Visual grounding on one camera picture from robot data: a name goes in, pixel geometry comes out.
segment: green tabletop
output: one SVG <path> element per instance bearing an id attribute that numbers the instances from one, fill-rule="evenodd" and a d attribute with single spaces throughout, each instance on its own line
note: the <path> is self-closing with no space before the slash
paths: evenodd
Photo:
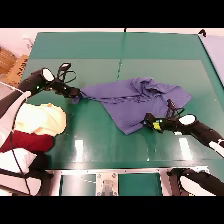
<path id="1" fill-rule="evenodd" d="M 23 78 L 41 67 L 56 73 L 63 62 L 72 63 L 77 80 L 70 85 L 79 88 L 140 76 L 181 85 L 193 96 L 186 111 L 224 135 L 223 88 L 197 35 L 39 33 Z M 48 102 L 67 114 L 65 132 L 48 152 L 50 169 L 210 165 L 216 170 L 222 166 L 218 154 L 191 136 L 182 136 L 188 140 L 190 157 L 183 154 L 180 137 L 170 132 L 161 135 L 143 128 L 126 136 L 98 102 L 82 100 L 74 105 L 53 92 L 42 92 L 28 101 Z M 77 159 L 76 140 L 83 140 L 81 159 Z"/>

